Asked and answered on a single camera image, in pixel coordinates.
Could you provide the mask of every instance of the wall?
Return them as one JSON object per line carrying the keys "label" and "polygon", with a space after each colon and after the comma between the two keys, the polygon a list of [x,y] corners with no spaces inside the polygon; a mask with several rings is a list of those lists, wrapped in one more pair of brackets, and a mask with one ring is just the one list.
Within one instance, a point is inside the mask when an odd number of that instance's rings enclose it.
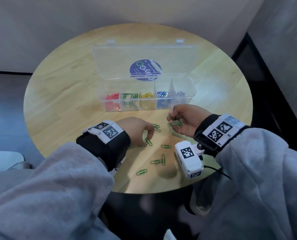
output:
{"label": "wall", "polygon": [[297,0],[266,0],[248,32],[297,117]]}
{"label": "wall", "polygon": [[159,23],[232,55],[263,0],[0,0],[0,71],[34,72],[63,42],[102,26]]}

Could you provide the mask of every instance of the box lid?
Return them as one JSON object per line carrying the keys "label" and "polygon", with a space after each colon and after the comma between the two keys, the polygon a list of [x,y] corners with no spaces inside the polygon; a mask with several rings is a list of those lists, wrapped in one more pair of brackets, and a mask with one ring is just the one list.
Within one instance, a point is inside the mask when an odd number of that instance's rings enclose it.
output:
{"label": "box lid", "polygon": [[196,47],[177,39],[173,45],[106,45],[93,48],[95,67],[104,79],[183,76],[194,69]]}

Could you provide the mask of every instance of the right hand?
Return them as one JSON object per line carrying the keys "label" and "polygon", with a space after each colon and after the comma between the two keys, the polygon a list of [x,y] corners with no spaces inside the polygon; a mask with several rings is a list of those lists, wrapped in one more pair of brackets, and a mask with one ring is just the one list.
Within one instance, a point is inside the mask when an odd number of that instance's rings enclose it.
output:
{"label": "right hand", "polygon": [[[172,129],[181,135],[185,135],[193,138],[196,129],[212,113],[196,105],[191,104],[178,104],[173,107],[173,111],[169,112],[169,115],[175,119],[180,119],[182,127],[178,125],[172,126]],[[169,124],[172,124],[170,117],[167,117]]]}

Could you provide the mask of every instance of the white camera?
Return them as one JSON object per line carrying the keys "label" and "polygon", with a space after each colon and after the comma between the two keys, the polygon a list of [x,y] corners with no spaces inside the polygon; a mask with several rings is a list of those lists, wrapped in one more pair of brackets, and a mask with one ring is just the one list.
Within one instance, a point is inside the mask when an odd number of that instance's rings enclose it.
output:
{"label": "white camera", "polygon": [[200,176],[203,164],[199,156],[205,150],[200,150],[198,144],[192,145],[189,141],[181,141],[175,145],[175,153],[181,164],[182,170],[188,179]]}

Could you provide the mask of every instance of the gray fleece jacket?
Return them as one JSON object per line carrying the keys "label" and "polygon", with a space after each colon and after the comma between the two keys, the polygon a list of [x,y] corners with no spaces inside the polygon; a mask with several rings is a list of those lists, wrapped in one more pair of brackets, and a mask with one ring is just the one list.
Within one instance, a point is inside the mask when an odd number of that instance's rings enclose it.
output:
{"label": "gray fleece jacket", "polygon": [[[199,239],[297,239],[297,152],[246,129],[215,158],[221,181]],[[103,163],[68,142],[0,195],[0,239],[119,239],[96,217],[114,184]]]}

